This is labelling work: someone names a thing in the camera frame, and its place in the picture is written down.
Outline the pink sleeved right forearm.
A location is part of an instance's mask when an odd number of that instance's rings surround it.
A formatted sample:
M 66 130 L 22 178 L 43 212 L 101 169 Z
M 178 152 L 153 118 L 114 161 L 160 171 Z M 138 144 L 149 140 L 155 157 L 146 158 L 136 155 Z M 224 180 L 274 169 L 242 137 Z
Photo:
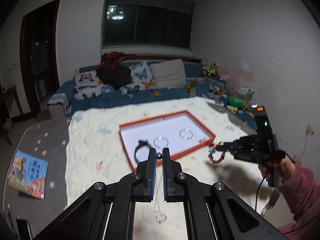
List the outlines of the pink sleeved right forearm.
M 279 191 L 284 196 L 294 222 L 279 228 L 288 239 L 319 239 L 319 182 L 299 164 Z

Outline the person's right hand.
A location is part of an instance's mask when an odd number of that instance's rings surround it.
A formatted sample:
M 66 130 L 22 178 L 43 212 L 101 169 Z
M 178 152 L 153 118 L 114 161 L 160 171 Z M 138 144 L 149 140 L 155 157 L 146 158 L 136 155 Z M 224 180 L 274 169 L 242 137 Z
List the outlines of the person's right hand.
M 288 156 L 286 156 L 280 162 L 276 162 L 274 164 L 272 162 L 268 162 L 267 166 L 263 164 L 259 164 L 258 168 L 261 172 L 261 175 L 266 180 L 270 180 L 271 178 L 271 167 L 279 167 L 281 169 L 280 175 L 281 175 L 281 181 L 283 183 L 289 180 L 293 176 L 296 170 L 295 164 L 292 162 L 292 160 Z

